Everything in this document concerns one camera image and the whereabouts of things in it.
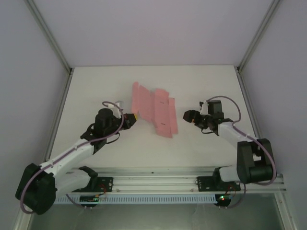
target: white vent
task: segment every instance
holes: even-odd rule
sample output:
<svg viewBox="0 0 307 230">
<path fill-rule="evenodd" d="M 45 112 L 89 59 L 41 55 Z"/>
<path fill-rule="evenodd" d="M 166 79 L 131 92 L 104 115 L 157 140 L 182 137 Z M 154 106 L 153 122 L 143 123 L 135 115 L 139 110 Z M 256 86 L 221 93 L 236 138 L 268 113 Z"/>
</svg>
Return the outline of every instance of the white vent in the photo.
<svg viewBox="0 0 307 230">
<path fill-rule="evenodd" d="M 80 202 L 80 195 L 71 195 L 78 204 L 216 204 L 215 195 L 107 195 L 99 202 Z M 54 204 L 71 204 L 66 196 L 58 198 Z"/>
</svg>

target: pink cloth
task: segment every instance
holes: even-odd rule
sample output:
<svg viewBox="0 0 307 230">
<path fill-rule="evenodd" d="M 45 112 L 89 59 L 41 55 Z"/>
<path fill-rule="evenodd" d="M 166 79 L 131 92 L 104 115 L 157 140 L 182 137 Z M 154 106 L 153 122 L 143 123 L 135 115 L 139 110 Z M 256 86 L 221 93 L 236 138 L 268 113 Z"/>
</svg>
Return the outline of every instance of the pink cloth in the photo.
<svg viewBox="0 0 307 230">
<path fill-rule="evenodd" d="M 169 98 L 169 93 L 162 89 L 150 92 L 135 82 L 132 86 L 132 112 L 140 113 L 140 117 L 152 122 L 156 133 L 166 138 L 172 138 L 178 133 L 175 99 Z"/>
</svg>

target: white robotic arm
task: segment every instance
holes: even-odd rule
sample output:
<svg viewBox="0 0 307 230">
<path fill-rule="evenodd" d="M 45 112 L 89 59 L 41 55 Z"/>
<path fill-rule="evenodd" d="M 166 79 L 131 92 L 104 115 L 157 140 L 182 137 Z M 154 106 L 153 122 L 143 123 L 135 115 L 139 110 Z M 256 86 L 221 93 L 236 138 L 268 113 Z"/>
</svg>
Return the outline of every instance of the white robotic arm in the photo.
<svg viewBox="0 0 307 230">
<path fill-rule="evenodd" d="M 24 212 L 24 204 L 37 214 L 45 213 L 54 203 L 56 197 L 81 188 L 89 191 L 97 185 L 98 174 L 92 169 L 83 166 L 78 170 L 67 173 L 84 159 L 97 153 L 107 143 L 107 138 L 118 134 L 120 130 L 131 128 L 136 122 L 134 114 L 123 114 L 117 104 L 113 107 L 99 110 L 95 122 L 91 124 L 71 148 L 59 156 L 40 165 L 30 164 L 24 170 L 24 174 L 16 191 L 16 198 L 21 201 Z"/>
<path fill-rule="evenodd" d="M 215 133 L 237 149 L 236 165 L 217 168 L 213 177 L 218 177 L 222 182 L 248 184 L 272 180 L 276 176 L 272 166 L 272 148 L 267 139 L 255 139 L 236 128 L 235 122 L 224 118 L 219 100 L 200 102 L 200 106 L 200 111 L 186 111 L 183 119 L 194 123 L 202 131 L 209 129 L 210 132 L 205 133 Z"/>
</svg>

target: metal frame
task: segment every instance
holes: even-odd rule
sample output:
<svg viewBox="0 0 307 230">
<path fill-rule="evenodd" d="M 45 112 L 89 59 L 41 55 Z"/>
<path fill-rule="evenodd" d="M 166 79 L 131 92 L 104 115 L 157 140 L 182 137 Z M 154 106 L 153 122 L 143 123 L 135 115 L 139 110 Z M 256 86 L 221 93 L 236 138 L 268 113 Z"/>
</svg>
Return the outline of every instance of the metal frame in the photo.
<svg viewBox="0 0 307 230">
<path fill-rule="evenodd" d="M 65 102 L 66 102 L 68 90 L 69 90 L 69 87 L 71 85 L 71 79 L 72 79 L 73 71 L 74 71 L 74 69 L 71 69 L 71 72 L 70 72 L 69 76 L 67 77 L 65 86 L 64 86 L 63 91 L 61 93 L 61 100 L 60 100 L 60 103 L 57 107 L 55 118 L 52 122 L 52 128 L 51 128 L 51 132 L 50 132 L 50 136 L 49 136 L 49 142 L 48 142 L 46 152 L 45 152 L 45 155 L 44 155 L 45 161 L 49 160 L 51 152 L 52 152 L 53 144 L 54 144 L 54 141 L 56 139 L 56 135 L 57 135 L 58 127 L 59 127 L 59 122 L 61 120 L 64 105 L 65 105 Z"/>
<path fill-rule="evenodd" d="M 96 202 L 80 201 L 81 195 L 70 195 L 70 198 L 77 204 L 83 205 L 169 205 L 169 204 L 216 204 L 215 194 L 142 194 L 142 195 L 115 195 L 109 194 L 105 197 L 100 197 Z M 54 204 L 68 205 L 71 201 L 66 197 L 56 199 Z"/>
<path fill-rule="evenodd" d="M 39 28 L 43 32 L 46 40 L 49 42 L 49 45 L 53 49 L 54 53 L 57 55 L 58 59 L 61 61 L 63 67 L 69 74 L 71 72 L 71 68 L 65 59 L 59 45 L 57 44 L 56 40 L 54 39 L 51 31 L 48 29 L 47 24 L 45 23 L 44 18 L 42 17 L 41 13 L 39 12 L 36 4 L 32 0 L 24 0 L 25 4 L 27 5 L 29 11 L 31 12 L 32 16 L 34 17 L 36 23 L 38 24 Z"/>
<path fill-rule="evenodd" d="M 280 6 L 280 3 L 282 0 L 273 0 L 265 13 L 260 26 L 258 27 L 253 39 L 251 40 L 239 66 L 238 66 L 238 71 L 241 74 L 244 67 L 247 65 L 249 59 L 253 55 L 254 51 L 257 48 L 257 45 L 259 44 L 260 40 L 262 39 L 266 29 L 268 28 L 272 18 L 274 17 L 275 13 L 278 10 L 278 7 Z"/>
<path fill-rule="evenodd" d="M 52 130 L 50 133 L 50 139 L 45 153 L 45 160 L 48 160 L 53 144 L 55 141 L 55 136 L 59 127 L 60 117 L 63 112 L 65 100 L 69 91 L 69 86 L 71 83 L 73 70 L 70 68 L 68 62 L 66 61 L 61 49 L 59 48 L 56 40 L 54 39 L 52 33 L 48 29 L 41 13 L 39 12 L 37 6 L 33 0 L 24 0 L 29 11 L 43 32 L 45 38 L 49 42 L 51 48 L 61 61 L 63 67 L 69 74 L 65 87 L 62 92 L 61 101 L 56 111 L 56 116 L 52 124 Z M 242 78 L 242 70 L 248 63 L 258 43 L 260 42 L 263 34 L 265 33 L 267 27 L 269 26 L 274 14 L 276 13 L 281 0 L 272 0 L 269 9 L 267 10 L 259 28 L 256 31 L 254 38 L 252 39 L 248 49 L 246 50 L 238 68 L 236 69 L 236 74 L 238 77 L 238 82 L 241 87 L 241 91 L 246 103 L 248 114 L 254 129 L 254 133 L 257 137 L 261 137 L 260 128 L 255 117 L 252 104 L 250 102 L 250 97 L 246 89 L 244 79 Z M 132 194 L 210 194 L 210 192 L 198 192 L 198 188 L 195 184 L 196 177 L 199 175 L 212 175 L 214 168 L 211 167 L 194 167 L 194 168 L 155 168 L 155 169 L 95 169 L 100 175 L 106 176 L 111 175 L 114 177 L 114 186 L 112 194 L 120 195 L 132 195 Z M 274 184 L 270 186 L 259 186 L 254 184 L 247 185 L 247 193 L 274 193 L 276 198 L 276 204 L 281 215 L 281 219 L 285 229 L 296 230 L 297 225 L 292 215 L 293 211 L 289 205 L 289 198 L 286 193 L 285 186 L 283 184 L 282 175 L 278 175 Z M 31 226 L 32 215 L 24 214 L 21 210 L 17 215 L 17 219 L 13 230 L 28 229 Z"/>
</svg>

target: cable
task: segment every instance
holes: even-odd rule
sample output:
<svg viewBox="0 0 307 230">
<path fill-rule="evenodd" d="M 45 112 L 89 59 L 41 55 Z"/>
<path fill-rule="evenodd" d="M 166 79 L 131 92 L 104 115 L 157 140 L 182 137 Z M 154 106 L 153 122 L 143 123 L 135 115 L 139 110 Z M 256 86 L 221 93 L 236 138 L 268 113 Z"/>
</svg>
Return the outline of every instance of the cable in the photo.
<svg viewBox="0 0 307 230">
<path fill-rule="evenodd" d="M 69 201 L 72 202 L 75 206 L 80 207 L 80 208 L 82 208 L 82 209 L 87 209 L 87 208 L 88 208 L 87 206 L 84 206 L 84 207 L 83 207 L 82 205 L 80 205 L 80 204 L 74 202 L 74 200 L 73 200 L 68 194 L 66 194 L 66 197 L 67 197 L 67 198 L 69 199 Z"/>
<path fill-rule="evenodd" d="M 265 182 L 265 183 L 259 183 L 259 182 L 257 182 L 257 183 L 255 183 L 255 184 L 258 184 L 258 185 L 270 185 L 270 184 L 272 184 L 272 183 L 274 182 L 275 178 L 276 178 L 276 175 L 277 175 L 276 166 L 275 166 L 275 163 L 274 163 L 274 160 L 273 160 L 272 156 L 271 156 L 271 155 L 269 154 L 269 152 L 265 149 L 265 147 L 264 147 L 263 145 L 261 145 L 260 142 L 258 142 L 256 139 L 252 138 L 251 136 L 247 135 L 246 133 L 244 133 L 243 131 L 241 131 L 240 129 L 238 129 L 238 128 L 235 126 L 235 123 L 241 121 L 241 110 L 240 110 L 238 104 L 237 104 L 233 99 L 231 99 L 230 97 L 227 97 L 227 96 L 215 96 L 215 97 L 212 97 L 212 98 L 208 99 L 207 102 L 210 101 L 210 100 L 212 100 L 212 99 L 219 98 L 219 97 L 220 97 L 220 98 L 226 98 L 226 99 L 232 101 L 232 102 L 235 104 L 235 106 L 236 106 L 236 108 L 237 108 L 237 110 L 238 110 L 238 112 L 239 112 L 239 119 L 236 120 L 236 121 L 234 121 L 234 122 L 232 123 L 234 130 L 237 131 L 239 134 L 241 134 L 241 135 L 247 137 L 248 139 L 252 140 L 253 142 L 255 142 L 255 143 L 263 150 L 263 152 L 265 153 L 265 155 L 266 155 L 266 156 L 269 158 L 269 160 L 270 160 L 270 163 L 271 163 L 272 169 L 273 169 L 273 177 L 271 178 L 271 180 L 270 180 L 269 182 Z"/>
<path fill-rule="evenodd" d="M 104 200 L 106 200 L 106 187 L 105 187 L 105 185 L 104 184 L 100 184 L 99 187 L 101 187 L 104 190 L 104 193 L 99 194 L 99 196 L 105 195 Z"/>
<path fill-rule="evenodd" d="M 225 195 L 228 195 L 228 192 L 229 192 L 229 189 L 234 189 L 234 191 L 235 191 L 235 194 L 233 195 L 233 197 L 235 197 L 236 196 L 236 188 L 235 187 L 232 187 L 231 185 L 229 185 L 228 186 L 228 189 L 226 190 L 226 192 L 225 192 Z"/>
<path fill-rule="evenodd" d="M 115 140 L 112 140 L 112 141 L 110 141 L 110 142 L 107 142 L 106 144 L 107 144 L 107 145 L 108 145 L 108 144 L 112 144 L 113 142 L 117 141 L 117 140 L 119 139 L 119 137 L 120 137 L 120 133 L 117 133 L 116 135 L 118 135 L 118 137 L 117 137 Z"/>
<path fill-rule="evenodd" d="M 204 130 L 204 129 L 202 128 L 202 129 L 201 129 L 201 133 L 202 133 L 202 134 L 211 134 L 211 133 L 213 133 L 213 132 L 204 133 L 203 130 Z"/>
<path fill-rule="evenodd" d="M 243 191 L 243 194 L 242 194 L 242 196 L 240 197 L 239 201 L 236 202 L 234 205 L 230 205 L 230 206 L 228 206 L 228 207 L 221 207 L 221 208 L 229 209 L 229 208 L 234 208 L 234 207 L 239 206 L 239 205 L 242 203 L 242 201 L 243 201 L 243 199 L 244 199 L 244 197 L 245 197 L 245 195 L 246 195 L 246 185 L 243 184 L 243 186 L 244 186 L 244 191 Z"/>
<path fill-rule="evenodd" d="M 89 140 L 89 141 L 83 142 L 82 144 L 80 144 L 80 145 L 78 145 L 78 146 L 76 147 L 77 149 L 80 148 L 80 147 L 82 147 L 82 146 L 84 146 L 84 145 L 86 145 L 86 144 L 89 144 L 89 143 L 92 143 L 92 142 L 96 142 L 96 141 L 101 141 L 101 140 L 107 139 L 107 138 L 109 138 L 109 137 L 111 137 L 111 136 L 117 134 L 117 133 L 121 130 L 121 128 L 122 128 L 122 126 L 123 126 L 123 124 L 124 124 L 124 113 L 122 112 L 121 108 L 120 108 L 119 106 L 117 106 L 116 104 L 114 104 L 114 103 L 112 103 L 112 102 L 108 102 L 108 101 L 102 102 L 102 105 L 105 106 L 105 107 L 107 107 L 106 104 L 111 104 L 111 105 L 115 106 L 115 107 L 119 110 L 119 112 L 120 112 L 120 114 L 121 114 L 121 123 L 120 123 L 118 129 L 117 129 L 114 133 L 112 133 L 112 134 L 110 134 L 110 135 L 108 135 L 108 136 L 106 136 L 106 137 L 97 138 L 97 139 L 93 139 L 93 140 Z M 62 160 L 62 159 L 64 159 L 65 157 L 67 157 L 69 154 L 71 154 L 72 152 L 74 152 L 74 151 L 76 150 L 76 148 L 72 148 L 71 150 L 69 150 L 69 151 L 68 151 L 67 153 L 65 153 L 63 156 L 61 156 L 60 158 L 58 158 L 57 160 L 55 160 L 55 161 L 53 162 L 53 164 L 56 164 L 56 163 L 58 163 L 60 160 Z M 50 165 L 45 166 L 44 168 L 41 168 L 39 171 L 37 171 L 37 172 L 30 178 L 30 180 L 29 180 L 29 181 L 27 182 L 27 184 L 25 185 L 25 187 L 24 187 L 24 189 L 23 189 L 23 192 L 22 192 L 22 194 L 21 194 L 21 197 L 20 197 L 20 208 L 21 208 L 21 210 L 22 210 L 24 213 L 26 213 L 26 214 L 33 214 L 33 213 L 34 213 L 33 211 L 30 212 L 30 211 L 26 210 L 25 207 L 24 207 L 24 196 L 25 196 L 25 192 L 26 192 L 27 189 L 29 188 L 29 186 L 30 186 L 30 184 L 32 183 L 32 181 L 33 181 L 41 172 L 43 172 L 44 170 L 50 168 L 51 166 L 52 166 L 52 165 L 50 164 Z M 66 196 L 67 196 L 67 198 L 68 198 L 73 204 L 75 204 L 75 205 L 78 206 L 78 204 L 75 203 L 67 194 L 66 194 Z"/>
</svg>

